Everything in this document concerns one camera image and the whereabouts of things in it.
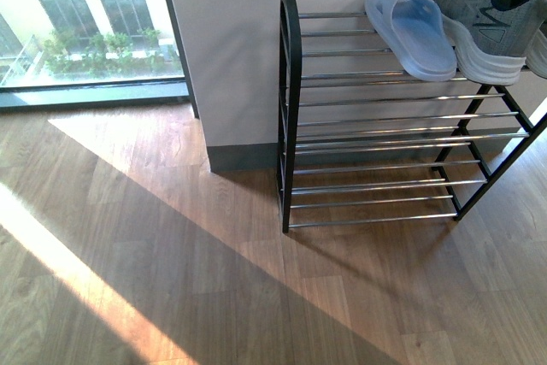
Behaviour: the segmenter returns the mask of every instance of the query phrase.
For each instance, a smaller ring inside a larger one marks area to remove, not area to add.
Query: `slide sandal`
[[[433,0],[365,0],[374,29],[403,68],[425,81],[446,81],[456,73],[456,54],[444,35]]]

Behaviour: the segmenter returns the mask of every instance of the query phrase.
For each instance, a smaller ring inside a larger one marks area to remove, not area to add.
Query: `building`
[[[98,33],[125,33],[143,49],[145,29],[174,38],[165,0],[0,0],[0,75],[27,71],[54,31],[73,33],[78,52]]]

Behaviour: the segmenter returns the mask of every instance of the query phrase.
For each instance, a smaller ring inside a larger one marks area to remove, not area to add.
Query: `white sole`
[[[479,49],[469,30],[443,15],[443,27],[456,45],[458,67],[465,77],[485,85],[513,85],[526,62],[525,57],[494,56]]]
[[[534,35],[526,51],[526,65],[537,76],[547,79],[547,38],[540,30]]]

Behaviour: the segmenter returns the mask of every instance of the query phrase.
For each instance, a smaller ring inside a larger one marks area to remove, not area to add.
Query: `glass window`
[[[152,29],[146,0],[102,0],[114,32],[129,35],[135,46],[143,45],[142,31]]]
[[[58,32],[71,32],[79,40],[77,50],[83,50],[89,39],[98,33],[97,25],[85,0],[40,0]]]

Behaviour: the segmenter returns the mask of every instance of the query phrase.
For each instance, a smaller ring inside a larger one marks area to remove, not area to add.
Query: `sunlight patch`
[[[174,363],[197,365],[174,341],[40,224],[3,184],[0,184],[0,225],[145,361],[178,358]]]

